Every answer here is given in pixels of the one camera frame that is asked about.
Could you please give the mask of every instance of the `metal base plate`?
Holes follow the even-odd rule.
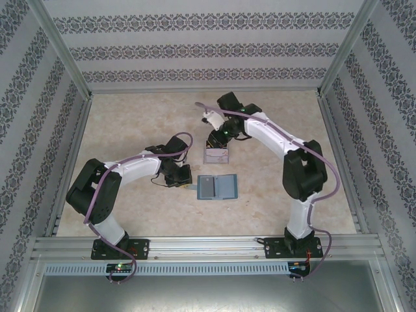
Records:
[[[126,251],[136,260],[147,260],[149,254],[148,239],[129,239]],[[128,260],[128,256],[117,252],[106,245],[101,239],[96,239],[92,245],[92,260]]]
[[[306,252],[311,252],[311,258],[322,258],[322,245],[319,237],[314,237],[311,243],[303,250],[297,250],[294,254],[287,249],[285,239],[283,237],[267,237],[262,239],[264,241],[265,253],[267,259],[282,259],[282,258],[305,258]]]

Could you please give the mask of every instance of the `beige floor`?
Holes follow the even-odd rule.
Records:
[[[276,235],[283,234],[290,213],[290,197],[281,184],[282,162],[255,139],[233,141],[229,165],[203,165],[203,145],[212,128],[200,120],[202,110],[195,101],[216,105],[222,93],[118,94],[94,96],[81,144],[74,177],[91,158],[114,161],[130,157],[150,145],[165,144],[180,131],[194,135],[188,155],[194,183],[202,174],[237,174],[237,200],[201,201],[196,192],[163,188],[151,177],[120,189],[114,215],[130,235]],[[243,104],[255,103],[288,132],[306,141],[315,139],[324,155],[333,153],[313,91],[236,92]],[[334,179],[324,186],[333,188]],[[313,224],[332,233],[355,233],[341,190],[334,198],[316,206]],[[68,204],[64,208],[58,236],[93,236],[83,225],[83,216]]]

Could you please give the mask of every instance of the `cable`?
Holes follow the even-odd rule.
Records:
[[[158,185],[160,187],[167,187],[166,185],[162,185],[162,184],[158,184],[158,183],[153,182],[153,180],[157,179],[159,176],[160,176],[160,173],[158,173],[155,177],[151,178],[150,182],[152,182],[153,184]]]
[[[252,138],[252,137],[251,136],[246,136],[245,138],[234,138],[234,140],[245,141],[245,140],[248,140],[249,138]]]
[[[264,120],[264,119],[258,118],[256,116],[244,114],[242,112],[233,112],[232,110],[229,110],[228,111],[228,110],[219,109],[219,108],[216,108],[216,107],[210,107],[210,106],[207,106],[207,105],[205,105],[203,103],[200,103],[200,102],[195,102],[195,105],[198,106],[198,107],[201,107],[201,108],[205,109],[205,112],[206,113],[208,113],[208,110],[211,110],[211,111],[222,112],[222,113],[231,114],[231,115],[235,115],[235,116],[242,116],[242,117],[245,117],[245,118],[251,118],[251,119],[257,120],[258,122],[261,122],[263,124],[267,124],[273,130],[275,130],[277,133],[279,133],[283,138],[285,138],[289,142],[293,143],[295,146],[297,146],[299,148],[302,148],[304,151],[306,151],[306,152],[314,155],[317,159],[323,161],[331,169],[332,173],[335,176],[335,180],[336,180],[334,190],[332,192],[330,192],[329,194],[327,194],[327,195],[323,195],[321,197],[318,197],[318,198],[313,199],[311,201],[311,205],[309,206],[309,209],[307,211],[307,224],[308,224],[308,226],[313,231],[327,234],[328,240],[329,240],[328,241],[328,247],[326,248],[326,251],[324,252],[324,255],[322,256],[322,259],[319,261],[319,263],[315,267],[315,269],[312,272],[310,272],[306,277],[310,277],[311,275],[313,275],[322,266],[322,264],[323,264],[326,256],[330,252],[330,249],[331,249],[331,246],[332,246],[332,235],[331,235],[331,233],[328,232],[328,231],[326,231],[325,229],[317,229],[316,227],[312,226],[312,224],[311,224],[311,215],[312,215],[312,210],[313,210],[313,204],[314,203],[319,202],[320,200],[325,200],[327,198],[332,197],[333,195],[335,195],[336,192],[338,192],[339,187],[341,186],[341,180],[340,180],[339,175],[337,173],[337,170],[335,169],[335,167],[333,166],[333,164],[330,163],[322,155],[319,155],[317,152],[313,151],[312,149],[307,148],[306,146],[304,146],[304,145],[302,145],[300,143],[297,143],[296,141],[292,140],[292,138],[289,135],[287,135],[286,133],[284,133],[282,130],[280,130],[278,127],[276,127],[273,123],[270,123],[268,120]]]
[[[98,185],[97,185],[97,188],[96,188],[96,190],[95,190],[95,192],[94,192],[94,195],[92,196],[92,199],[91,199],[91,202],[90,202],[90,206],[88,207],[88,210],[87,210],[87,212],[86,212],[86,214],[85,214],[85,219],[84,219],[84,224],[87,224],[88,225],[88,227],[99,237],[99,239],[101,239],[105,244],[107,244],[108,246],[110,246],[111,248],[113,248],[113,249],[115,249],[115,250],[117,250],[118,252],[121,252],[122,254],[124,254],[124,255],[126,255],[126,256],[128,256],[130,259],[131,259],[131,262],[132,262],[132,264],[133,264],[133,266],[134,266],[134,269],[132,269],[132,271],[131,271],[131,273],[130,273],[130,275],[128,275],[125,279],[123,279],[122,281],[117,281],[117,284],[119,285],[119,284],[121,284],[121,283],[125,283],[125,282],[127,282],[128,280],[130,280],[135,274],[136,274],[136,271],[137,271],[137,262],[136,262],[136,259],[135,259],[135,257],[133,256],[133,255],[131,255],[130,253],[128,253],[128,252],[126,252],[126,251],[124,251],[124,250],[122,250],[122,249],[120,249],[119,247],[117,247],[117,246],[115,246],[115,245],[113,245],[113,244],[111,244],[107,239],[105,239],[104,237],[102,237],[101,236],[101,234],[99,233],[99,231],[91,224],[91,222],[89,222],[89,220],[90,220],[90,216],[91,216],[91,212],[92,212],[92,209],[94,208],[94,204],[96,203],[96,200],[97,200],[97,196],[98,196],[98,193],[99,193],[99,190],[100,190],[100,188],[102,187],[102,185],[103,185],[103,182],[104,182],[104,180],[105,180],[105,178],[108,176],[108,174],[111,172],[111,170],[113,170],[113,169],[115,169],[115,168],[117,168],[119,165],[121,165],[121,164],[125,164],[125,163],[128,163],[129,161],[133,161],[133,160],[135,160],[135,159],[142,159],[142,158],[158,158],[158,157],[173,157],[173,156],[178,156],[178,155],[182,155],[183,153],[186,153],[189,149],[190,149],[190,147],[193,145],[193,143],[194,143],[194,138],[193,138],[193,136],[190,134],[190,133],[188,133],[188,132],[179,132],[179,133],[176,133],[175,135],[174,135],[174,137],[176,137],[176,136],[179,136],[179,135],[187,135],[189,138],[190,138],[190,143],[189,143],[189,146],[188,147],[186,147],[183,151],[179,151],[179,152],[177,152],[177,153],[171,153],[171,154],[138,154],[138,155],[135,155],[135,156],[132,156],[132,157],[129,157],[129,158],[126,158],[126,159],[123,159],[122,161],[118,161],[118,163],[117,164],[114,164],[114,165],[112,165],[106,172],[104,172],[104,174],[101,176],[101,178],[100,178],[100,180],[99,180],[99,182],[98,182]],[[113,283],[114,281],[111,279],[111,276],[112,276],[112,273],[114,273],[114,272],[111,272],[110,273],[110,276],[109,276],[109,279],[110,279],[110,283]]]

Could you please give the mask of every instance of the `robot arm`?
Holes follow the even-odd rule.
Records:
[[[144,176],[162,173],[167,187],[178,187],[192,183],[189,165],[183,165],[185,156],[158,157],[157,154],[169,154],[183,151],[187,145],[173,136],[166,145],[150,146],[140,155],[154,157],[138,158],[119,164],[106,176],[99,190],[89,222],[111,244],[121,249],[127,244],[128,234],[112,215],[114,202],[120,187]],[[100,162],[90,159],[79,173],[66,195],[66,201],[80,214],[86,216],[97,185],[102,175],[118,162]]]
[[[307,214],[311,202],[322,190],[327,180],[327,173],[324,163],[310,153],[298,148],[293,142],[297,142],[322,155],[318,142],[303,140],[292,136],[280,126],[269,121],[267,115],[254,105],[243,106],[239,103],[233,92],[230,92],[220,99],[218,104],[226,111],[241,112],[253,117],[267,120],[267,123],[259,122],[251,118],[224,114],[228,119],[215,112],[205,112],[203,121],[211,124],[214,131],[207,140],[207,147],[224,148],[233,138],[238,138],[242,133],[246,137],[256,138],[272,150],[283,161],[283,186],[290,197],[291,217],[285,228],[286,245],[290,250],[301,248],[313,238],[313,231],[308,226]],[[289,137],[289,140],[278,133],[273,127]]]

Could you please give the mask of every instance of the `patterned wallpaper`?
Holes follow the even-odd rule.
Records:
[[[48,0],[94,91],[317,87],[363,0]]]
[[[416,311],[415,16],[411,1],[381,1],[326,97],[405,311]]]
[[[27,3],[0,0],[0,311],[43,236],[85,104]]]

